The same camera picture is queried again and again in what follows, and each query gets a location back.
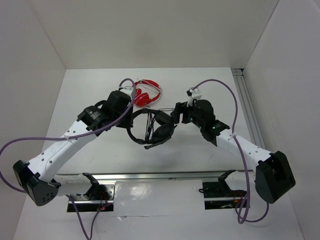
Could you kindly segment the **black headset with microphone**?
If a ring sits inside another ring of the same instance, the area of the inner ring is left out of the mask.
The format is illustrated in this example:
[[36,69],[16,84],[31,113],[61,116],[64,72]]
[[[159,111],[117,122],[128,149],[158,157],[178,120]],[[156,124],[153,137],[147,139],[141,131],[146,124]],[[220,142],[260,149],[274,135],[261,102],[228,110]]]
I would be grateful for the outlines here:
[[127,128],[127,134],[130,139],[138,145],[144,145],[146,150],[166,143],[174,134],[175,128],[173,118],[162,110],[143,108],[132,114],[132,121],[140,115],[147,115],[144,138],[136,138],[130,128]]

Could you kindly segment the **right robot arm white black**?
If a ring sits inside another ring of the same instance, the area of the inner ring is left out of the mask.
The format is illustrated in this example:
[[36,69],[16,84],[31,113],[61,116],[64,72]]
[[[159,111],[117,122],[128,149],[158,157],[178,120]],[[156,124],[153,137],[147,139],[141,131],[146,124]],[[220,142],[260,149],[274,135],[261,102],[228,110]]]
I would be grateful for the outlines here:
[[175,124],[194,124],[206,141],[237,157],[241,157],[240,146],[247,167],[255,173],[255,190],[265,202],[275,203],[296,185],[289,161],[283,152],[272,153],[233,133],[227,124],[216,119],[208,100],[197,100],[192,105],[178,102],[171,116]]

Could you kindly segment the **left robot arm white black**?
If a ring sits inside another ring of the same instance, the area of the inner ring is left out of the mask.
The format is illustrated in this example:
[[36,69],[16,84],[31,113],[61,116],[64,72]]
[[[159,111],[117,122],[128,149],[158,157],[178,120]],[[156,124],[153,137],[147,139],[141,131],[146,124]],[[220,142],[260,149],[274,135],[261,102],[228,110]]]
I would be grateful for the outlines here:
[[82,195],[97,200],[106,187],[90,174],[59,175],[58,171],[85,145],[116,125],[127,126],[133,111],[134,88],[112,91],[106,100],[86,107],[64,133],[45,151],[31,160],[17,161],[13,171],[19,185],[37,206],[44,206],[56,196]]

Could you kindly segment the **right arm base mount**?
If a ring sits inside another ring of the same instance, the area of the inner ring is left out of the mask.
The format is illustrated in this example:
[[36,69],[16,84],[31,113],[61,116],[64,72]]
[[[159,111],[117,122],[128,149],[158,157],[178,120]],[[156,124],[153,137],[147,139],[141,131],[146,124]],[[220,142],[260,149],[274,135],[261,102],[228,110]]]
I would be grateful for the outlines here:
[[203,182],[198,191],[203,194],[205,210],[234,209],[247,193],[244,190],[230,190],[218,181]]

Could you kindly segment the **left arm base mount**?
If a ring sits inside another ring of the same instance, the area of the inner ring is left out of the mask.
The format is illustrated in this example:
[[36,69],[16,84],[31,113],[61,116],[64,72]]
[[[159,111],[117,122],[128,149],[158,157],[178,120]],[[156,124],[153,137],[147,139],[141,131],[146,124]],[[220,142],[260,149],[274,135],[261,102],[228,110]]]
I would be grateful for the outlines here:
[[90,173],[79,175],[83,180],[81,191],[69,193],[77,209],[81,213],[113,212],[116,182],[112,180],[97,180]]

